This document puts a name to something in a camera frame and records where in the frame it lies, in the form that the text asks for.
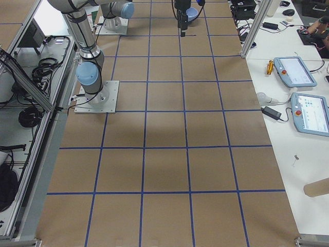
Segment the black gripper near bowl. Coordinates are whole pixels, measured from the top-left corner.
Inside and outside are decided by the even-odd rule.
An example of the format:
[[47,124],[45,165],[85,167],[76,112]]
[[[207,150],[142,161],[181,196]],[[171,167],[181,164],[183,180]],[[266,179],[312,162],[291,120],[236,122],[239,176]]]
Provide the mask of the black gripper near bowl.
[[191,7],[191,0],[174,0],[174,8],[177,13],[178,29],[181,37],[185,37],[188,29],[187,10]]

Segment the robot arm near blue bowl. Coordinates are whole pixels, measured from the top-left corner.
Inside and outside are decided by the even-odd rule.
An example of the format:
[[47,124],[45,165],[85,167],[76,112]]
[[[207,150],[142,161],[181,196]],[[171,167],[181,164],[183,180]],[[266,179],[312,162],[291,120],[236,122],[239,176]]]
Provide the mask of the robot arm near blue bowl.
[[[191,1],[171,1],[171,5],[174,17],[177,20],[179,34],[181,37],[185,37],[189,22],[187,10],[191,8]],[[106,22],[117,17],[130,19],[134,14],[135,8],[132,1],[114,1],[110,4],[101,5],[101,10],[104,22]]]

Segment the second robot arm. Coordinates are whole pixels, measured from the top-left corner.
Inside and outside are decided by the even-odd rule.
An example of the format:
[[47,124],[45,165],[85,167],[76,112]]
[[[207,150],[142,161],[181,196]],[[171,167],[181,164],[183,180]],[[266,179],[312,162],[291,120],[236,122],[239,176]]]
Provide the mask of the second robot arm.
[[104,54],[96,44],[90,27],[86,5],[99,6],[100,1],[49,1],[59,10],[80,49],[82,63],[76,69],[76,77],[85,92],[85,98],[93,104],[103,103],[108,92],[103,88],[101,70]]

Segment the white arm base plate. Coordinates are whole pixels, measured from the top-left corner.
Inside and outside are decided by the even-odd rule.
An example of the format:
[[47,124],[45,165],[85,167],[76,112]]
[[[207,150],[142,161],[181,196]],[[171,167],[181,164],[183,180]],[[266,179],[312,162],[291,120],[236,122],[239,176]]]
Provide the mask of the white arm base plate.
[[123,19],[121,17],[105,20],[103,16],[100,16],[96,23],[95,35],[125,36],[127,35],[128,23],[128,19]]

